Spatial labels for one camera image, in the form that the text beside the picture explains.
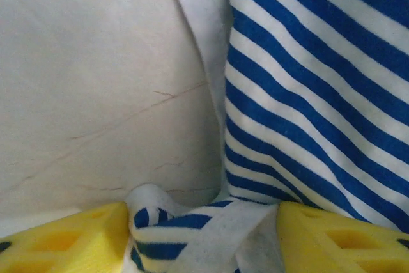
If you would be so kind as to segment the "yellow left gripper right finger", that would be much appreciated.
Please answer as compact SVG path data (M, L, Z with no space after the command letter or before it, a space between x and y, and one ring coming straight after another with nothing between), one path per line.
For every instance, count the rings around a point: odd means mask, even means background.
M284 202L277 234L286 273L409 273L409 234Z

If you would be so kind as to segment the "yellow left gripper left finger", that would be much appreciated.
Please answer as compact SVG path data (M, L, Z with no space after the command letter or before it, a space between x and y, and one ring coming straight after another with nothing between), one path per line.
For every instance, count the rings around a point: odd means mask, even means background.
M0 273L121 273L128 209L109 203L0 238Z

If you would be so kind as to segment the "blue white striped tank top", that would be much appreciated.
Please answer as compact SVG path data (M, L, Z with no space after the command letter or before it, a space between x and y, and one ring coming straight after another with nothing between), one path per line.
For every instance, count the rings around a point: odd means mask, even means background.
M179 0L223 130L222 189L127 199L123 273L286 273L284 202L409 234L409 0Z

